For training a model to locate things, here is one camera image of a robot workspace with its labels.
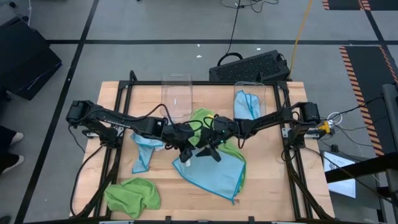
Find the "clear plastic container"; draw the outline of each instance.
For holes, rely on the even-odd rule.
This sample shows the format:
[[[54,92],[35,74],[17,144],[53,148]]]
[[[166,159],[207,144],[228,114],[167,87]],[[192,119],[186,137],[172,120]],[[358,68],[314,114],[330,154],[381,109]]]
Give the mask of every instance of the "clear plastic container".
[[[256,119],[266,115],[266,86],[237,82],[234,86],[234,118]]]
[[[192,117],[192,77],[190,74],[162,76],[162,103],[167,106],[172,121],[189,121]],[[160,113],[167,117],[162,107]]]

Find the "black metal frame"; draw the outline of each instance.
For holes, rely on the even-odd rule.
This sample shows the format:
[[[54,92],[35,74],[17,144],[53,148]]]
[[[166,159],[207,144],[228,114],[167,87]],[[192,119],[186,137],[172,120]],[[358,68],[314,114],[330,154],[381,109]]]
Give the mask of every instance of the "black metal frame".
[[[127,88],[127,94],[126,94],[126,99],[124,102],[124,114],[127,114],[129,111],[129,103],[131,99],[131,94],[132,94],[132,87],[134,85],[161,85],[162,83],[160,81],[137,81],[136,76],[134,73],[130,73],[130,80],[128,81],[119,81],[119,86],[118,86],[118,92],[116,95],[116,101],[115,101],[115,106],[114,110],[119,111],[120,106],[121,106],[121,97],[122,93],[125,88]],[[208,81],[194,81],[193,85],[234,85],[235,82],[208,82]],[[274,94],[275,94],[275,102],[277,105],[277,109],[280,110],[281,107],[283,106],[280,102],[280,94],[279,94],[279,89],[282,89],[284,98],[286,101],[286,105],[290,106],[290,100],[289,100],[289,90],[287,88],[286,82],[263,82],[264,85],[266,86],[272,86],[274,89]],[[282,137],[282,128],[284,128],[284,124],[280,125],[281,129],[281,137]],[[106,182],[106,179],[109,178],[109,176],[113,176],[113,179],[111,181],[112,184],[116,183],[117,177],[118,177],[118,171],[113,172],[112,174],[108,174],[108,168],[109,168],[109,163],[111,159],[111,151],[116,150],[116,155],[114,158],[114,166],[117,168],[119,167],[119,162],[120,162],[120,157],[121,157],[121,150],[123,148],[123,136],[124,136],[124,130],[123,134],[120,135],[119,140],[120,140],[120,146],[116,149],[106,149],[105,157],[104,157],[104,163],[103,163],[103,168],[101,172],[101,179],[99,182],[99,186],[104,184]],[[289,160],[291,158],[289,150],[287,145],[285,144],[285,141],[283,141],[283,147],[284,147],[284,152],[285,152],[285,158]],[[300,177],[300,180],[303,182],[304,186],[307,186],[306,181],[305,181],[305,174],[304,174],[304,168],[303,168],[303,163],[300,155],[300,151],[296,151],[296,162],[297,162],[297,170],[298,170],[298,175]],[[297,197],[297,190],[296,190],[296,184],[291,176],[289,176],[289,185],[290,185],[290,194],[292,196],[292,204],[293,204],[293,211],[294,211],[294,216],[295,216],[295,221],[296,222],[305,222],[305,223],[353,223],[353,222],[341,222],[338,220],[319,220],[319,219],[313,219],[312,215],[312,208],[308,202],[308,200],[303,197],[304,205],[305,205],[305,213],[306,213],[306,218],[302,218],[300,214],[300,207],[299,207],[299,199]],[[111,221],[111,211],[109,208],[106,210],[105,216],[100,216],[100,210],[101,210],[101,203],[103,201],[103,196],[101,195],[98,197],[98,200],[96,201],[96,206],[94,208],[94,213],[93,217],[78,217],[78,218],[71,218],[67,220],[51,220],[47,222],[35,222],[35,223],[99,223],[99,222],[105,222],[105,221]],[[172,217],[167,216],[165,217],[165,220],[134,220],[134,223],[164,223],[164,224],[169,224],[169,223],[181,223],[181,224],[191,224],[191,223],[200,223],[202,221],[172,221]],[[249,224],[254,224],[254,223],[273,223],[273,222],[257,222],[255,221],[254,217],[248,217],[247,221],[207,221],[210,223],[249,223]]]

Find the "transparent plastic bin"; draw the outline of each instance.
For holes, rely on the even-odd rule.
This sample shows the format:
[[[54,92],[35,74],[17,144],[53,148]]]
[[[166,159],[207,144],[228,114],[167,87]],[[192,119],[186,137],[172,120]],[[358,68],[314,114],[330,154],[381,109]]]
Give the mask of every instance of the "transparent plastic bin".
[[[249,95],[250,97],[256,98],[253,101],[258,100],[258,107],[257,105],[250,106],[250,97],[249,99],[245,102],[247,103],[246,105],[248,108],[255,108],[255,111],[258,111],[258,113],[250,113],[250,117],[242,117],[242,112],[239,109],[239,114],[236,113],[238,110],[238,106],[241,107],[242,104],[236,105],[236,97],[238,94],[244,93]],[[237,82],[235,83],[234,86],[234,118],[240,118],[240,119],[256,119],[258,116],[265,116],[266,115],[266,86],[262,83],[254,83],[254,82]]]
[[[162,103],[167,106],[172,121],[189,121],[192,117],[192,77],[190,74],[162,76]],[[162,107],[160,113],[167,117]]]

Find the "gray floor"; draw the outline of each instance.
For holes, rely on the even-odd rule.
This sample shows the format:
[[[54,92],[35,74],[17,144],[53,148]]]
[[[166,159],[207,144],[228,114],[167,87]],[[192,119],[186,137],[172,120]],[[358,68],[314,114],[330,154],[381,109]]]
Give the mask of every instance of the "gray floor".
[[[79,39],[93,0],[32,0],[31,27],[46,39]],[[224,0],[225,4],[235,1]],[[260,14],[250,9],[239,11],[235,39],[293,40],[297,35],[308,0],[280,0],[279,5],[264,5]],[[396,12],[373,12],[387,40],[397,40],[394,29]],[[88,39],[161,40],[161,39],[229,39],[234,10],[218,1],[202,0],[100,0]],[[326,11],[321,1],[314,1],[303,30],[305,40],[377,40],[363,11]],[[338,45],[299,45],[292,78],[303,81],[308,100],[318,103],[322,116],[357,105]],[[26,161],[0,178],[0,216],[13,217],[21,204],[27,183],[43,145],[44,137],[66,75],[70,69],[76,45],[54,44],[54,52],[63,66],[32,100],[13,96],[0,114],[0,123],[25,133],[25,139],[12,151],[25,156]],[[398,46],[389,46],[398,58]],[[49,153],[32,197],[25,222],[67,218],[68,201],[82,152],[68,134],[65,119],[72,100],[96,101],[101,82],[127,79],[133,69],[139,80],[160,80],[165,73],[190,73],[194,80],[207,80],[208,69],[224,55],[228,45],[169,44],[169,45],[96,45],[86,44],[65,100]],[[283,53],[290,63],[293,45],[233,45],[231,51],[243,57],[270,50]],[[364,126],[359,111],[344,117],[346,128]],[[369,144],[366,130],[350,133],[352,138]],[[82,135],[78,140],[85,144]],[[364,157],[374,157],[373,149],[358,147],[341,133],[328,144],[338,143],[342,151]],[[320,143],[320,148],[328,148]],[[347,221],[377,221],[375,209],[364,207],[364,201],[374,201],[369,192],[352,200],[332,194],[336,216]]]

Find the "yellow cable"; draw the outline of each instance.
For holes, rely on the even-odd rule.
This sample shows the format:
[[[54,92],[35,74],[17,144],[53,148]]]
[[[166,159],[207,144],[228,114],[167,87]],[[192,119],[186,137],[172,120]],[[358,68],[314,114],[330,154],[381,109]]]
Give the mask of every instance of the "yellow cable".
[[[300,40],[301,31],[303,31],[305,21],[307,20],[307,17],[308,17],[308,13],[309,13],[310,10],[311,10],[311,5],[312,5],[312,0],[310,0],[310,1],[308,2],[308,6],[307,6],[307,9],[305,10],[305,14],[304,14],[303,21],[301,22],[301,26],[300,26],[300,29],[298,30],[298,34],[297,34],[297,37],[296,37],[296,41],[294,42],[293,54],[292,54],[292,59],[291,59],[292,64],[290,65],[290,73],[289,73],[289,76],[288,76],[287,78],[290,78],[290,75],[291,75],[292,72],[293,72],[294,57],[295,57],[295,55],[296,55],[297,42],[299,42],[299,40]]]

